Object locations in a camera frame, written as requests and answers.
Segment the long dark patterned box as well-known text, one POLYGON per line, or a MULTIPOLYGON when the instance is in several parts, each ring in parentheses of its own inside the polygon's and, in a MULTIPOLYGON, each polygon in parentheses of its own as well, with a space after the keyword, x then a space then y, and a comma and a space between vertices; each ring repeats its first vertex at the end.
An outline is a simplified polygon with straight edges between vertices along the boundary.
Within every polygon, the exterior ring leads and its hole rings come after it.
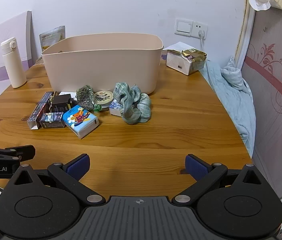
POLYGON ((53 95, 54 92, 45 92, 40 101, 37 103, 35 109, 27 120, 27 124, 30 129, 40 128, 40 119, 44 113, 49 111, 51 98, 53 97, 53 95))

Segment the small dark card box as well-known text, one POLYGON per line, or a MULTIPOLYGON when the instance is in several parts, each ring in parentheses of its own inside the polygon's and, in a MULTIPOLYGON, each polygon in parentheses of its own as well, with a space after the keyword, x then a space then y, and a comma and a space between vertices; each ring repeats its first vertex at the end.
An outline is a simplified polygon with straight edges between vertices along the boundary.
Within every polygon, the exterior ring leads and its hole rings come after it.
POLYGON ((40 119, 43 128, 65 128, 62 112, 44 113, 40 119))

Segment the green checkered cloth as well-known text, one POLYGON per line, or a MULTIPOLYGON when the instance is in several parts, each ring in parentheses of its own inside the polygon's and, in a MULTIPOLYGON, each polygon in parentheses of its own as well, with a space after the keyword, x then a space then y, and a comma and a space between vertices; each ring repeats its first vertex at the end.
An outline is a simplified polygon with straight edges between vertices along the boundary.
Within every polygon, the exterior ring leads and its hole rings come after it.
POLYGON ((146 123, 151 118, 151 99, 137 85, 130 87, 125 82, 116 83, 114 99, 120 104, 122 119, 130 125, 146 123))

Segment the blue cartoon tissue pack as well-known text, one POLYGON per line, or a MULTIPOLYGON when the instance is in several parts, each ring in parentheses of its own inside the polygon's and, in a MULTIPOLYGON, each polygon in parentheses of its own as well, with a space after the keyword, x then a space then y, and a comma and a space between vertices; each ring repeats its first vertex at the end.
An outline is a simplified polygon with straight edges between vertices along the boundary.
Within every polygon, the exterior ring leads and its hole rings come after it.
POLYGON ((98 117, 79 105, 64 113, 62 120, 79 139, 84 138, 99 126, 98 117))

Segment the black cube box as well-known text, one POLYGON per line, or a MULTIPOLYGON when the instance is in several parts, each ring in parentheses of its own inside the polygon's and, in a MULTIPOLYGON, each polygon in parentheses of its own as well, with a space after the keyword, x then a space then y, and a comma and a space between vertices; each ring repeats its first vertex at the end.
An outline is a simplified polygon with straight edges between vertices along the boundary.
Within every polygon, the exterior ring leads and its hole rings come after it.
POLYGON ((57 95, 52 100, 52 112, 66 113, 76 105, 76 100, 70 95, 57 95))

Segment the cream thermos bottle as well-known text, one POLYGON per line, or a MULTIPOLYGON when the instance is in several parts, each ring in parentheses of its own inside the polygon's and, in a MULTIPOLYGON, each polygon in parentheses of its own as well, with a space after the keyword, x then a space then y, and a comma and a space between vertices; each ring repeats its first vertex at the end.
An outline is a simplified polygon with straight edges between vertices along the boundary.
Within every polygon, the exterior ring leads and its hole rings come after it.
POLYGON ((27 82, 27 78, 23 69, 16 38, 12 37, 3 41, 1 43, 1 51, 12 88, 23 86, 27 82))

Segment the blue white soap box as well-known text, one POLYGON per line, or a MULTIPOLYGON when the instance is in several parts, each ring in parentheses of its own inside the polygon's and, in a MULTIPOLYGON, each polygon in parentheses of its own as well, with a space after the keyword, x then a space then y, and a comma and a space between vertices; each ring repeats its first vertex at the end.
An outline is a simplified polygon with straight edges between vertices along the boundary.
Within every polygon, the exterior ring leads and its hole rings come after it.
POLYGON ((121 104, 117 102, 117 100, 113 100, 111 104, 108 106, 111 115, 115 115, 121 117, 121 104))

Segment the bag of dried herbs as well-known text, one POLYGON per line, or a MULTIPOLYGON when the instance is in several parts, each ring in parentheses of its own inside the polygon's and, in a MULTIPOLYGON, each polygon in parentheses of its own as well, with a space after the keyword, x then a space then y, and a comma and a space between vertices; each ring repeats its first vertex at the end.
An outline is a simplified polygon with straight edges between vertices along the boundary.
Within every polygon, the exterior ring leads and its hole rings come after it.
POLYGON ((93 111, 94 110, 94 93, 89 85, 85 85, 76 90, 76 101, 82 108, 93 111))

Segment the round decorated tin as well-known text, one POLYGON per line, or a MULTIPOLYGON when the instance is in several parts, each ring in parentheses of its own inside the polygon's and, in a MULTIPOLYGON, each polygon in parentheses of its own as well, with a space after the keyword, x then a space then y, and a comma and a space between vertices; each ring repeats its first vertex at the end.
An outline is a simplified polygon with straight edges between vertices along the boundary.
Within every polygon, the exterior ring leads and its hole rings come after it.
POLYGON ((102 90, 94 93, 94 102, 101 107, 101 111, 108 111, 113 100, 114 96, 111 91, 102 90))

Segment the light blue quilt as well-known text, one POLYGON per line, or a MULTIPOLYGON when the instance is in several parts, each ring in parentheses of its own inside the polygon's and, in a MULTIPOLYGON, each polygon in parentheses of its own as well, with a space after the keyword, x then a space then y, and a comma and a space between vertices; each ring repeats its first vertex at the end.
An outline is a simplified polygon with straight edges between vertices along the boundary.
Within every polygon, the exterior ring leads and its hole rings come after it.
POLYGON ((206 61, 200 73, 216 93, 226 112, 234 123, 249 155, 252 157, 255 145, 256 114, 251 89, 235 67, 234 59, 221 67, 206 61))

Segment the beige plastic storage bin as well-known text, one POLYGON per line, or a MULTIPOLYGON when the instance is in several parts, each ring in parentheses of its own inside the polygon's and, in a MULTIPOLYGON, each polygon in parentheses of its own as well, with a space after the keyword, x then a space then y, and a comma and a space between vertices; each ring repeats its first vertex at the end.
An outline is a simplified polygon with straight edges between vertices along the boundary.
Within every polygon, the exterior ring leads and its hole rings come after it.
POLYGON ((152 34, 88 34, 53 44, 42 52, 42 59, 54 91, 74 92, 85 85, 95 92, 112 91, 116 83, 125 82, 150 94, 163 47, 152 34))

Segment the white box with gold wrapper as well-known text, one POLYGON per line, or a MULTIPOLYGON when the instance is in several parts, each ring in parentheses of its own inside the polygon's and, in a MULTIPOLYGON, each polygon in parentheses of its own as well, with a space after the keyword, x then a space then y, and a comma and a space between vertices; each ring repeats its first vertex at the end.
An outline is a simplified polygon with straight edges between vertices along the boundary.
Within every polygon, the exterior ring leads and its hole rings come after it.
POLYGON ((195 48, 168 50, 166 65, 185 75, 191 75, 204 68, 207 54, 195 48))

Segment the banana chips bag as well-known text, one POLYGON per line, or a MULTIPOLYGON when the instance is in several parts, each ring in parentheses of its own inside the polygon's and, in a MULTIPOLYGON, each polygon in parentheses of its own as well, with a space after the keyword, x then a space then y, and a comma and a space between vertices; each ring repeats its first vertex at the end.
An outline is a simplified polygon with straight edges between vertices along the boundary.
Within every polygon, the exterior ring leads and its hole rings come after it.
POLYGON ((39 35, 42 51, 66 38, 66 27, 61 25, 39 35))

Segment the patterned headboard panel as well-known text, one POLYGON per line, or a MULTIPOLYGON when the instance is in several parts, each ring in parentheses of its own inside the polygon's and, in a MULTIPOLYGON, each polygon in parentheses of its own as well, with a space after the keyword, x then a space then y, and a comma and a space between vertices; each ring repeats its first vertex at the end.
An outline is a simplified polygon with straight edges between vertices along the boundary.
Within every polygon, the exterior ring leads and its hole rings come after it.
POLYGON ((282 201, 282 10, 245 10, 236 57, 256 114, 253 162, 282 201))

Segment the white wall socket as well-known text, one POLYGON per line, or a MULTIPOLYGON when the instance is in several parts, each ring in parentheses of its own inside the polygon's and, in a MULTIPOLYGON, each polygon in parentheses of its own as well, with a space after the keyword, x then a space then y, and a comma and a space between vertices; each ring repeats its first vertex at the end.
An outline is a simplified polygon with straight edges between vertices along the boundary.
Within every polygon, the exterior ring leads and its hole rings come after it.
POLYGON ((191 37, 202 38, 203 40, 205 40, 207 33, 208 33, 208 25, 207 24, 193 21, 191 37))

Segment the white wall switch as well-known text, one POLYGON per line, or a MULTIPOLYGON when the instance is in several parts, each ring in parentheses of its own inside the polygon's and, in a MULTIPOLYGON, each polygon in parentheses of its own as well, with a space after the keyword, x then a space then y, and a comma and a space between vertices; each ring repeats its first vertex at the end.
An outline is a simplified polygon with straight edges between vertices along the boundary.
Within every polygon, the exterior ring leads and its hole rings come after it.
POLYGON ((191 36, 193 21, 177 18, 174 33, 181 36, 191 36))

